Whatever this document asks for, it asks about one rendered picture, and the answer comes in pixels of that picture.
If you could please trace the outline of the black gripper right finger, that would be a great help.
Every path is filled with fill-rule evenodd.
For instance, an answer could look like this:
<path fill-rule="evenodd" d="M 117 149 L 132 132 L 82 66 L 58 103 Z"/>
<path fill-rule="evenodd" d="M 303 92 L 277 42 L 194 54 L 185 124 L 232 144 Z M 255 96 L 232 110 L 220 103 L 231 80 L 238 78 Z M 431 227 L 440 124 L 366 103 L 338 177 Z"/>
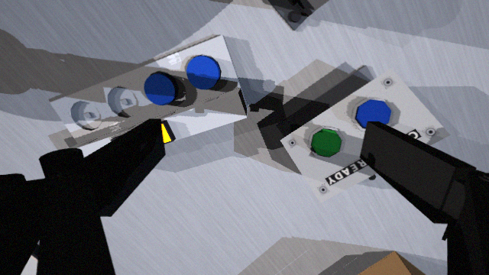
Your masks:
<path fill-rule="evenodd" d="M 360 158 L 434 224 L 448 224 L 447 275 L 489 275 L 489 173 L 379 121 Z"/>

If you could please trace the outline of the white key panel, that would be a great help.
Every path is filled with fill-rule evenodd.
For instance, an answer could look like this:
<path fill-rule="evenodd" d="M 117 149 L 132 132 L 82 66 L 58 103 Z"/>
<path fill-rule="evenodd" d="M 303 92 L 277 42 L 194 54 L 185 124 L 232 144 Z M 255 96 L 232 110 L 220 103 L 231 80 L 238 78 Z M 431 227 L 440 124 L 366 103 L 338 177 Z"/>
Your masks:
<path fill-rule="evenodd" d="M 367 121 L 429 146 L 450 136 L 392 69 L 374 79 L 363 66 L 276 125 L 320 203 L 375 180 L 376 172 L 360 158 Z"/>

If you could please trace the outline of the brown cardboard box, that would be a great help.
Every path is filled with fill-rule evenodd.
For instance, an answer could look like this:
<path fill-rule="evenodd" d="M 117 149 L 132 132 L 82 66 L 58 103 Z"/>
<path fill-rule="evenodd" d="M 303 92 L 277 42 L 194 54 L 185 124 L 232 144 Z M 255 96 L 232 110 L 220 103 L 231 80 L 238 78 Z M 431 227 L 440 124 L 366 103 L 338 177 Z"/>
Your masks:
<path fill-rule="evenodd" d="M 425 275 L 396 251 L 388 254 L 358 275 Z"/>

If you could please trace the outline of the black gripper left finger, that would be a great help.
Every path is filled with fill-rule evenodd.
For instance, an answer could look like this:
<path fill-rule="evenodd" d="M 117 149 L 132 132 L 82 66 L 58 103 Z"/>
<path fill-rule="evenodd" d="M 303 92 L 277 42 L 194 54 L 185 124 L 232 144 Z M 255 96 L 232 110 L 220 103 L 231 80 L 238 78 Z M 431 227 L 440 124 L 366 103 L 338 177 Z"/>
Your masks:
<path fill-rule="evenodd" d="M 161 119 L 150 118 L 86 157 L 79 148 L 41 156 L 43 179 L 0 175 L 0 275 L 21 275 L 39 240 L 36 275 L 116 275 L 100 216 L 112 217 L 165 155 Z"/>

